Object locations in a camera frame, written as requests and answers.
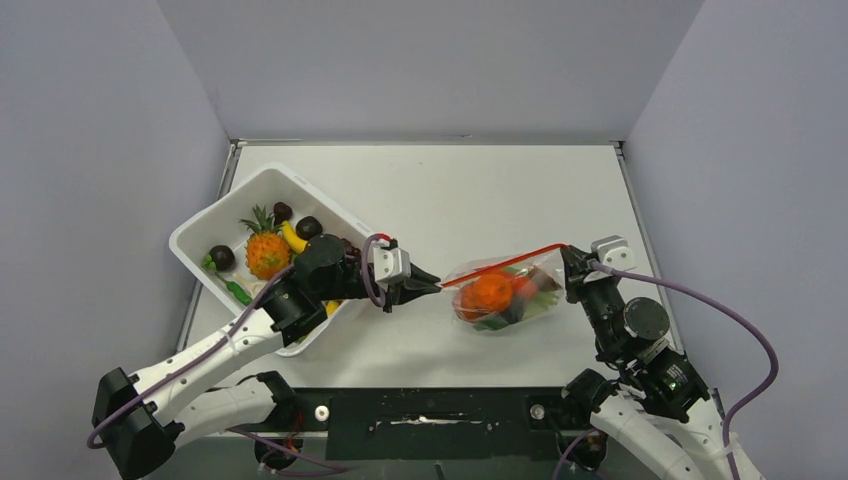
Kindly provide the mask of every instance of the orange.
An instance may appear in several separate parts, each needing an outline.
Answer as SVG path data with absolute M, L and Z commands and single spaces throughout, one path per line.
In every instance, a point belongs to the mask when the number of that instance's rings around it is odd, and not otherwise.
M 510 280 L 498 273 L 484 273 L 470 285 L 478 307 L 487 312 L 502 312 L 512 303 Z
M 492 275 L 500 275 L 509 280 L 513 293 L 523 299 L 531 300 L 539 294 L 539 287 L 526 275 L 516 275 L 505 270 L 494 271 Z
M 466 285 L 457 292 L 453 300 L 453 310 L 457 317 L 469 322 L 477 321 L 477 319 L 486 315 L 486 312 L 477 306 L 471 285 Z

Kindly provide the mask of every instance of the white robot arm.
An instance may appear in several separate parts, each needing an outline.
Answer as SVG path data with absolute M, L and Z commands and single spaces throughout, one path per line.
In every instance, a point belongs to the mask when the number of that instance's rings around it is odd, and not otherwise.
M 276 372 L 227 389 L 213 387 L 326 319 L 321 300 L 366 296 L 363 281 L 368 280 L 360 276 L 365 271 L 361 264 L 344 256 L 339 239 L 316 238 L 296 260 L 295 273 L 282 272 L 272 279 L 257 295 L 257 305 L 221 330 L 131 375 L 118 368 L 103 376 L 89 446 L 107 448 L 125 480 L 151 473 L 177 448 L 197 438 L 239 425 L 291 418 L 295 394 Z M 439 279 L 410 264 L 396 242 L 375 248 L 390 254 L 380 258 L 399 259 L 380 267 L 389 272 L 381 276 L 381 283 L 389 287 L 384 310 L 439 291 Z M 666 312 L 646 298 L 625 303 L 617 290 L 618 279 L 592 265 L 600 259 L 607 266 L 632 268 L 626 241 L 610 237 L 593 244 L 592 253 L 573 247 L 561 253 L 567 299 L 586 311 L 596 334 L 596 359 L 621 375 L 610 382 L 592 370 L 584 371 L 566 387 L 565 408 L 580 412 L 584 425 L 616 439 L 661 479 L 732 479 L 719 411 L 685 355 L 665 342 Z M 620 385 L 644 396 L 635 401 L 625 398 L 617 393 Z M 98 437 L 99 445 L 94 443 Z M 742 480 L 764 480 L 741 449 L 734 448 L 733 453 Z

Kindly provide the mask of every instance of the gray wall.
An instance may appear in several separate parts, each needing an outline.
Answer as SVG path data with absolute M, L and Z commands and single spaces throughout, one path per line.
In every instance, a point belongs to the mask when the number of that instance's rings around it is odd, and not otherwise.
M 846 478 L 848 2 L 707 0 L 625 145 L 664 276 L 747 315 L 781 360 L 736 423 L 769 479 Z M 767 361 L 672 296 L 726 402 Z
M 227 138 L 153 0 L 0 0 L 0 145 L 0 476 L 117 478 L 84 446 L 97 381 L 173 348 L 167 238 Z
M 621 140 L 703 0 L 159 0 L 230 137 Z

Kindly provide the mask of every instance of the plastic tray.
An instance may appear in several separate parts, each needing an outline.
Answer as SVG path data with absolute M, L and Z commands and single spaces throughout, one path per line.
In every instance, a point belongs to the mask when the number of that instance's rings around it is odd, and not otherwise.
M 171 234 L 169 241 L 174 255 L 234 316 L 241 314 L 244 306 L 232 297 L 214 275 L 201 266 L 201 261 L 213 246 L 227 245 L 236 255 L 236 268 L 224 277 L 239 273 L 249 280 L 256 280 L 244 261 L 250 231 L 239 223 L 239 219 L 252 218 L 251 209 L 254 205 L 264 205 L 270 211 L 274 203 L 280 201 L 292 207 L 293 225 L 301 218 L 312 215 L 321 222 L 325 232 L 347 238 L 354 245 L 361 245 L 372 233 L 359 219 L 291 169 L 280 164 L 263 166 L 244 183 L 180 225 Z M 284 357 L 298 355 L 333 323 L 357 316 L 365 304 L 363 300 L 342 302 L 342 305 L 303 341 L 284 347 L 277 353 Z

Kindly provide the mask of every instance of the black base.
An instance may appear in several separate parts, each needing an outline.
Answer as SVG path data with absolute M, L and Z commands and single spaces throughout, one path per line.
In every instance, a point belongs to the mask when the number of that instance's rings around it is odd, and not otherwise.
M 138 395 L 133 380 L 123 369 L 116 368 L 100 379 L 91 424 L 97 426 L 112 412 Z M 174 439 L 182 425 L 163 427 L 152 411 L 139 404 L 109 425 L 100 435 L 118 473 L 124 480 L 135 480 L 150 474 L 171 458 Z
M 287 443 L 285 439 L 271 439 L 271 442 L 282 446 L 285 446 Z M 303 450 L 303 439 L 296 438 L 292 440 L 292 446 L 298 449 L 298 451 Z M 268 466 L 268 468 L 272 468 L 274 470 L 284 470 L 297 461 L 297 457 L 294 455 L 288 456 L 283 452 L 273 450 L 268 445 L 259 442 L 253 443 L 253 455 L 256 457 L 257 462 L 264 463 Z
M 327 460 L 559 458 L 555 428 L 589 428 L 559 387 L 298 389 L 304 432 L 327 432 Z M 546 419 L 530 417 L 545 406 Z M 315 408 L 330 410 L 327 422 Z M 415 424 L 420 417 L 453 423 Z M 280 419 L 290 424 L 290 419 Z

